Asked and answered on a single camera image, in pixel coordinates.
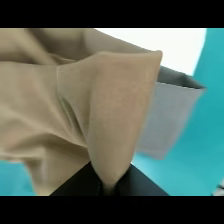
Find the gray object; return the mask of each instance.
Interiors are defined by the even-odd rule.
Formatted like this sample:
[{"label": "gray object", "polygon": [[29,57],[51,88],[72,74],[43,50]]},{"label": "gray object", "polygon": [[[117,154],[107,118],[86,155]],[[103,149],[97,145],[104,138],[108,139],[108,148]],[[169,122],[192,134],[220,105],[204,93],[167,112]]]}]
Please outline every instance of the gray object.
[{"label": "gray object", "polygon": [[192,77],[161,66],[137,151],[163,159],[180,136],[204,89]]}]

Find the tan cloth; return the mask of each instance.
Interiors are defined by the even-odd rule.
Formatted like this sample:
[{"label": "tan cloth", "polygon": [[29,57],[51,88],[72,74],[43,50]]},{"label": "tan cloth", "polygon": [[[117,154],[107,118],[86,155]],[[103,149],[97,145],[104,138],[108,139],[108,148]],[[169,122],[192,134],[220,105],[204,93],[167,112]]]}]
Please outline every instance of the tan cloth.
[{"label": "tan cloth", "polygon": [[0,158],[24,162],[38,195],[89,159],[106,189],[130,165],[162,53],[103,39],[94,29],[0,30]]}]

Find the black object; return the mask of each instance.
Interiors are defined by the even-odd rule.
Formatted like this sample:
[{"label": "black object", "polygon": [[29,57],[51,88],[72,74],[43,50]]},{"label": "black object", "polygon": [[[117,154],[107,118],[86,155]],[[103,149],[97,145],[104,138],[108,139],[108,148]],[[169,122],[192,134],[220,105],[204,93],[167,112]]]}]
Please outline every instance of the black object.
[{"label": "black object", "polygon": [[[102,182],[91,163],[85,165],[50,196],[103,196]],[[135,166],[116,184],[113,196],[168,196]]]}]

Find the teal surface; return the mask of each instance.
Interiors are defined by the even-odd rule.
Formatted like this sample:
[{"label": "teal surface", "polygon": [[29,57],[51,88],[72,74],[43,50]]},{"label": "teal surface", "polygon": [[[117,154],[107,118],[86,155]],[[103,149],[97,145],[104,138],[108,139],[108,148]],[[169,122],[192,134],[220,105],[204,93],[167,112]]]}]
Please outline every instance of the teal surface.
[{"label": "teal surface", "polygon": [[207,29],[194,78],[207,87],[165,160],[133,164],[170,195],[211,195],[224,176],[224,29]]},{"label": "teal surface", "polygon": [[0,162],[0,196],[35,195],[25,167],[19,163]]}]

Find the brown cloth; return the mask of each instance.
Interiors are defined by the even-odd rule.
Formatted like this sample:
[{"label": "brown cloth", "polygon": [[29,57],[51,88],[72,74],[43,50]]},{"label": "brown cloth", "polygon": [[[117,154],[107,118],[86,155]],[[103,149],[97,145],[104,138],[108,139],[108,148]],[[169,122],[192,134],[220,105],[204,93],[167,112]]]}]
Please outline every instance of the brown cloth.
[{"label": "brown cloth", "polygon": [[22,161],[38,195],[89,160],[105,189],[130,166],[162,52],[129,54],[141,48],[103,37],[95,29],[0,29],[0,159]]}]

